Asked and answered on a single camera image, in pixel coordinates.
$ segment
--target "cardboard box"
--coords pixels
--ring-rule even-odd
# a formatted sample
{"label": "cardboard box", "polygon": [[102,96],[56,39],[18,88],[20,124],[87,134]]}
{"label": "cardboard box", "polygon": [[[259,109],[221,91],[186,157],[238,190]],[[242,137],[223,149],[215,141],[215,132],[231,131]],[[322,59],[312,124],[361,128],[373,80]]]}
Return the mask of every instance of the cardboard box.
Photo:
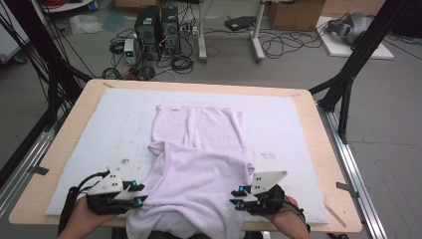
{"label": "cardboard box", "polygon": [[160,0],[114,0],[115,7],[117,8],[136,8],[136,10],[142,5],[157,5],[160,6]]}
{"label": "cardboard box", "polygon": [[344,13],[360,12],[375,16],[385,0],[326,0],[322,15],[326,17],[341,17]]}
{"label": "cardboard box", "polygon": [[272,3],[269,22],[272,29],[313,31],[325,0],[300,0],[293,4]]}

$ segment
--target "plastic bag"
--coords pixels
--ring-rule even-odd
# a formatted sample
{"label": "plastic bag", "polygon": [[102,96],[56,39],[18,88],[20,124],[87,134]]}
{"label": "plastic bag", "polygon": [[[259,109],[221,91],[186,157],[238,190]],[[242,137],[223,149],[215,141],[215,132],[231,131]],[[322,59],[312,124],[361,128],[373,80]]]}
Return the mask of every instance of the plastic bag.
{"label": "plastic bag", "polygon": [[103,30],[103,24],[99,23],[96,16],[78,15],[71,17],[70,22],[73,35],[97,33]]}

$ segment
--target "wooden table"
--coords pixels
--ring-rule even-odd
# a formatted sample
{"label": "wooden table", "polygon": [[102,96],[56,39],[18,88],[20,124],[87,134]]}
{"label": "wooden table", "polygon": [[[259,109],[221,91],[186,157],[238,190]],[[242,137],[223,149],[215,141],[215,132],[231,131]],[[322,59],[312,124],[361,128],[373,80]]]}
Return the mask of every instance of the wooden table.
{"label": "wooden table", "polygon": [[[344,179],[317,112],[315,102],[308,91],[110,80],[91,80],[88,82],[40,164],[50,171],[46,175],[33,175],[10,214],[9,220],[11,223],[59,224],[59,216],[45,215],[46,208],[56,190],[57,182],[67,160],[74,151],[82,132],[107,88],[292,98],[298,111],[323,202],[329,216],[328,224],[312,225],[312,231],[358,232],[361,230],[361,222],[349,192],[336,188],[336,183],[344,183]],[[124,225],[124,218],[116,218],[104,224],[104,226],[114,227],[124,227]],[[244,230],[275,231],[276,228],[270,223],[246,222]]]}

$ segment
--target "person's hand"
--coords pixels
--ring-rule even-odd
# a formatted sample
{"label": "person's hand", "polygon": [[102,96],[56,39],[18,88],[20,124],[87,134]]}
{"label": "person's hand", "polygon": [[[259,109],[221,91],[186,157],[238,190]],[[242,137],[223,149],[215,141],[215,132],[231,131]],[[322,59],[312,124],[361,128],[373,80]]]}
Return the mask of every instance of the person's hand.
{"label": "person's hand", "polygon": [[58,239],[79,239],[88,236],[104,222],[116,217],[114,214],[96,215],[88,208],[87,198],[78,199],[75,209],[65,229]]}
{"label": "person's hand", "polygon": [[[290,196],[287,199],[298,206],[297,201]],[[311,238],[304,221],[299,215],[289,208],[283,207],[279,213],[271,215],[263,215],[263,217],[270,220],[277,229],[292,239],[309,239]]]}

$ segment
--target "concrete floor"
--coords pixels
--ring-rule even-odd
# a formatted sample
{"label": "concrete floor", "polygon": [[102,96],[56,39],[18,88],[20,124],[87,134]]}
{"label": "concrete floor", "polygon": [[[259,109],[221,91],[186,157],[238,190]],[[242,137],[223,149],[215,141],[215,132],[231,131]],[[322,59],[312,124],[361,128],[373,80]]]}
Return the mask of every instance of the concrete floor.
{"label": "concrete floor", "polygon": [[[106,23],[106,30],[96,34],[69,36],[68,39],[89,66],[100,76],[110,66],[109,40],[118,32],[133,27],[134,21],[121,18],[114,10],[86,9],[55,15],[59,22],[69,16],[93,14]],[[227,18],[210,18],[206,26],[224,29]],[[345,58],[329,57],[323,47],[302,48],[280,59],[266,59],[256,64],[255,54],[245,34],[207,35],[208,63],[200,64],[195,51],[194,71],[176,75],[180,83],[257,86],[310,89],[335,76]],[[394,42],[422,57],[421,45]],[[356,163],[369,191],[388,238],[420,238],[422,235],[422,65],[409,54],[384,43],[394,60],[370,60],[357,76],[350,102],[347,137]],[[75,54],[68,50],[73,65],[85,71]],[[127,69],[125,64],[120,69]],[[12,62],[0,65],[0,166],[3,166],[29,130],[47,108],[46,100],[30,64]],[[156,80],[174,82],[170,74]],[[323,94],[315,95],[319,100]],[[13,203],[0,219],[1,238],[54,238],[53,226],[11,225],[8,215]],[[313,238],[328,238],[313,233]],[[273,238],[282,238],[272,233]],[[366,229],[349,238],[370,238]],[[89,238],[110,238],[102,228]]]}

